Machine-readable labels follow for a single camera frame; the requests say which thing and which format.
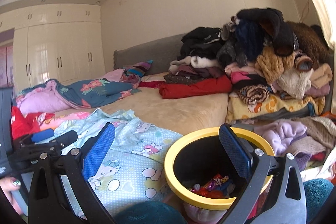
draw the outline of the fingernail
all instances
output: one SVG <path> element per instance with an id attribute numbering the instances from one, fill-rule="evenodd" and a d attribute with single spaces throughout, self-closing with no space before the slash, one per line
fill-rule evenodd
<path id="1" fill-rule="evenodd" d="M 16 187 L 21 186 L 21 181 L 18 179 L 12 179 L 12 184 Z"/>

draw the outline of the yellow rim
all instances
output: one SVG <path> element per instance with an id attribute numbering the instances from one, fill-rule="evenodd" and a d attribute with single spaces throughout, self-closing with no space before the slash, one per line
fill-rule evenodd
<path id="1" fill-rule="evenodd" d="M 274 152 L 272 147 L 269 145 L 269 143 L 260 137 L 259 135 L 245 130 L 241 128 L 232 128 L 232 130 L 236 133 L 236 135 L 240 138 L 244 138 L 248 140 L 249 142 L 255 144 L 257 147 L 261 148 L 266 152 L 267 155 L 274 156 Z M 194 205 L 199 208 L 208 209 L 208 210 L 227 210 L 233 201 L 235 201 L 236 198 L 227 198 L 227 199 L 212 199 L 212 198 L 204 198 L 202 196 L 199 196 L 197 194 L 192 193 L 177 180 L 174 174 L 174 161 L 177 156 L 177 154 L 188 144 L 199 140 L 201 138 L 206 138 L 210 136 L 218 135 L 219 127 L 213 127 L 213 128 L 206 128 L 202 130 L 198 130 L 192 133 L 189 133 L 188 135 L 183 136 L 181 139 L 176 141 L 168 150 L 165 163 L 164 163 L 164 169 L 165 169 L 165 175 L 167 179 L 167 183 L 169 187 L 172 189 L 172 191 L 183 201 Z M 262 188 L 262 192 L 266 189 L 268 184 L 270 183 L 272 179 L 272 176 L 268 176 L 265 179 L 264 186 Z"/>

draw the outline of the beige bed sheet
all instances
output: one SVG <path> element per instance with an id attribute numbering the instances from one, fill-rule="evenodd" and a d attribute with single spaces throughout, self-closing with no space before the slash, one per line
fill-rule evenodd
<path id="1" fill-rule="evenodd" d="M 227 93 L 164 100 L 158 89 L 140 88 L 140 90 L 142 92 L 102 106 L 101 109 L 108 114 L 119 109 L 131 109 L 144 122 L 153 123 L 182 135 L 203 128 L 218 127 L 225 122 Z M 67 109 L 57 112 L 56 116 L 94 110 L 95 108 Z"/>

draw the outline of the cabinet door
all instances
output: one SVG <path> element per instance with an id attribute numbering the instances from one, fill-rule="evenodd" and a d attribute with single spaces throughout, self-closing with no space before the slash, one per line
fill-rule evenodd
<path id="1" fill-rule="evenodd" d="M 76 47 L 78 64 L 78 81 L 90 79 L 90 51 L 87 42 L 87 23 L 71 23 L 73 43 Z"/>
<path id="2" fill-rule="evenodd" d="M 60 13 L 59 4 L 44 4 L 31 7 L 29 26 L 57 23 Z"/>
<path id="3" fill-rule="evenodd" d="M 90 50 L 90 75 L 92 79 L 97 79 L 105 74 L 100 23 L 86 23 L 86 30 Z"/>
<path id="4" fill-rule="evenodd" d="M 28 27 L 14 31 L 13 64 L 16 94 L 30 87 L 27 62 Z"/>
<path id="5" fill-rule="evenodd" d="M 87 22 L 100 22 L 100 6 L 85 5 L 85 14 L 87 15 Z"/>
<path id="6" fill-rule="evenodd" d="M 31 86 L 42 84 L 48 79 L 58 79 L 57 25 L 45 24 L 28 29 L 28 74 Z"/>
<path id="7" fill-rule="evenodd" d="M 30 7 L 12 10 L 0 15 L 0 32 L 28 27 Z"/>
<path id="8" fill-rule="evenodd" d="M 57 53 L 59 58 L 59 81 L 65 82 L 77 79 L 77 45 L 76 33 L 73 29 L 74 23 L 58 23 Z"/>
<path id="9" fill-rule="evenodd" d="M 59 22 L 85 22 L 87 10 L 84 4 L 61 4 Z"/>

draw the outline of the hello kitty blanket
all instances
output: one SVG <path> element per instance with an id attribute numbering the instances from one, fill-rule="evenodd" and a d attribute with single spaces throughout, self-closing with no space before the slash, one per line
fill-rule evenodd
<path id="1" fill-rule="evenodd" d="M 82 147 L 107 122 L 115 126 L 115 140 L 97 174 L 88 180 L 99 200 L 112 216 L 135 203 L 162 201 L 169 191 L 163 171 L 164 158 L 182 135 L 142 122 L 132 110 L 109 115 L 98 108 L 85 119 L 63 122 L 55 129 L 53 138 L 43 142 L 76 131 L 78 140 L 62 150 L 66 154 L 74 147 Z M 74 212 L 85 218 L 68 178 L 62 176 L 62 179 Z"/>

